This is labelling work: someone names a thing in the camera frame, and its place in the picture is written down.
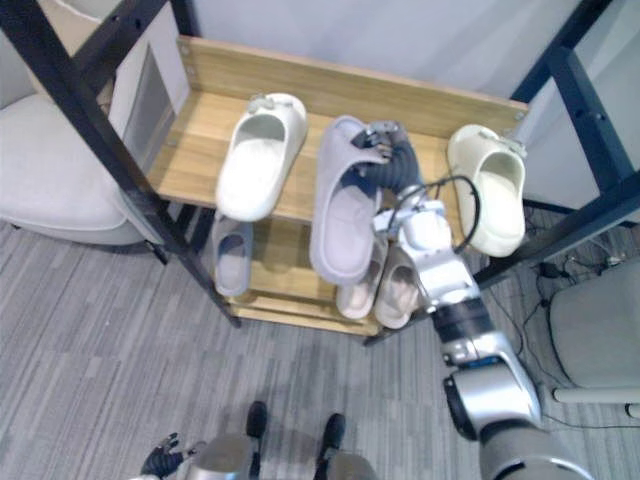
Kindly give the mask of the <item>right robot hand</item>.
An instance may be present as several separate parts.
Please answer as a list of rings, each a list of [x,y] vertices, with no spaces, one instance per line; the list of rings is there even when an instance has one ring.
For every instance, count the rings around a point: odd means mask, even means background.
[[[402,123],[374,121],[355,135],[351,144],[361,150],[373,148],[382,155],[383,163],[367,160],[355,166],[358,175],[371,184],[399,195],[423,183],[417,155]]]

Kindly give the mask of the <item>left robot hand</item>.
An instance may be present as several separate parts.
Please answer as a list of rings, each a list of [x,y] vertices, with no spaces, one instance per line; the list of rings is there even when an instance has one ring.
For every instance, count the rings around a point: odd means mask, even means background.
[[[146,457],[140,474],[163,479],[176,473],[179,466],[195,454],[193,446],[175,451],[179,443],[180,439],[177,432],[173,432],[163,438]]]

